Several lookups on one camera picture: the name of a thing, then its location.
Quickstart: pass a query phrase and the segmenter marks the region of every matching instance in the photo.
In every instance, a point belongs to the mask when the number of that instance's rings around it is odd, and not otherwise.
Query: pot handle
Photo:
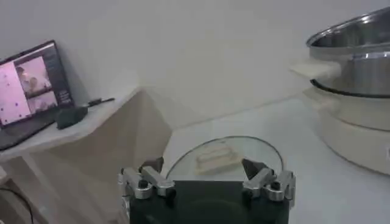
[[[310,107],[316,111],[329,111],[336,112],[339,110],[339,100],[334,97],[326,96],[326,94],[321,94],[315,87],[311,87],[303,92],[301,100],[304,104],[308,104]]]
[[[341,65],[334,61],[307,59],[290,67],[290,71],[306,79],[330,78],[341,74]]]

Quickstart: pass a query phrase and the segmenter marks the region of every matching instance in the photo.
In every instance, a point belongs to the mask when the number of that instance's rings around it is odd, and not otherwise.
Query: person on screen
[[[50,87],[50,83],[44,77],[27,73],[22,67],[16,67],[16,72],[26,93],[34,93],[38,90]]]

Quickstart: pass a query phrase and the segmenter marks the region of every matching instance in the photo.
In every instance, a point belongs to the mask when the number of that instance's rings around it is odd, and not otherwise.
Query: video call on screen
[[[69,103],[71,96],[54,44],[0,65],[2,125]]]

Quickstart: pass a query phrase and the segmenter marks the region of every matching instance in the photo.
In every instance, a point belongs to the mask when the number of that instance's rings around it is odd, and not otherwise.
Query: round glass lid
[[[265,163],[276,173],[283,160],[270,143],[249,136],[229,136],[205,142],[182,156],[168,172],[171,180],[246,181],[241,160]]]

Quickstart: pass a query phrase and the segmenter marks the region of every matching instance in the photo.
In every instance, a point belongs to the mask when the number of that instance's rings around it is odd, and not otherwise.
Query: cream handle
[[[290,67],[290,71],[295,72],[307,79],[329,78],[341,74],[341,65],[334,61],[319,61],[307,59]]]

